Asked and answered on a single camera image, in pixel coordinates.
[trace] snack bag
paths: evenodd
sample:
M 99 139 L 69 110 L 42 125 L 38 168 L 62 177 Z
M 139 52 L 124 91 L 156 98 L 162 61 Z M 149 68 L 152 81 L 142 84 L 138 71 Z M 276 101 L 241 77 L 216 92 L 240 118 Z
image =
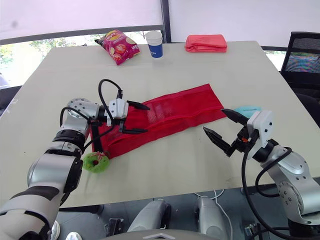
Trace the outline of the snack bag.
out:
M 123 32 L 115 29 L 108 32 L 100 39 L 94 40 L 100 44 L 115 60 L 117 65 L 140 53 L 138 45 Z

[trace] red mesh bag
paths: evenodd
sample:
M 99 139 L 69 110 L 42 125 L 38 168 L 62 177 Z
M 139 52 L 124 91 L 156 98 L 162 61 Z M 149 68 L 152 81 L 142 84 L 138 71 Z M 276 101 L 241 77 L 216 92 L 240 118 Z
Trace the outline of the red mesh bag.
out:
M 147 129 L 148 132 L 123 134 L 119 132 L 119 126 L 116 126 L 100 138 L 99 144 L 93 144 L 93 151 L 99 151 L 97 146 L 101 143 L 99 148 L 102 147 L 102 151 L 112 159 L 148 142 L 225 117 L 221 111 L 224 107 L 209 84 L 160 96 L 143 104 L 150 110 L 130 106 L 125 126 L 126 129 Z M 98 134 L 109 128 L 105 125 L 99 126 Z

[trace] paper cup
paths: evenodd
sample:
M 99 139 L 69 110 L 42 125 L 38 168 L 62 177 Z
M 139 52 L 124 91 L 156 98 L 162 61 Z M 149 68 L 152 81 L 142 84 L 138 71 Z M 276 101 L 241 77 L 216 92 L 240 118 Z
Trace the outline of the paper cup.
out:
M 159 31 L 150 31 L 145 34 L 151 56 L 154 58 L 161 58 L 162 50 L 162 34 Z

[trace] green mesh ball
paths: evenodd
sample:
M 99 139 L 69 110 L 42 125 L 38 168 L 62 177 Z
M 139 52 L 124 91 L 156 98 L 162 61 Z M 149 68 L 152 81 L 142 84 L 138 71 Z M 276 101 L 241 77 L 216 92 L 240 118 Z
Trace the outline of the green mesh ball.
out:
M 109 164 L 109 158 L 101 152 L 91 152 L 83 158 L 83 168 L 92 173 L 103 172 Z

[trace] green object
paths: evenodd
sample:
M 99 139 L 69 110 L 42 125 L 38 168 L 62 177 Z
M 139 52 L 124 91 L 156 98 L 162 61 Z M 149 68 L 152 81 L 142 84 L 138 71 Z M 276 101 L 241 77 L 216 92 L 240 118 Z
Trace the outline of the green object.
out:
M 101 152 L 91 152 L 83 158 L 83 168 L 96 174 L 106 170 L 109 164 L 109 158 Z
M 261 107 L 259 106 L 241 106 L 235 109 L 236 112 L 243 116 L 250 118 L 255 112 L 260 112 Z

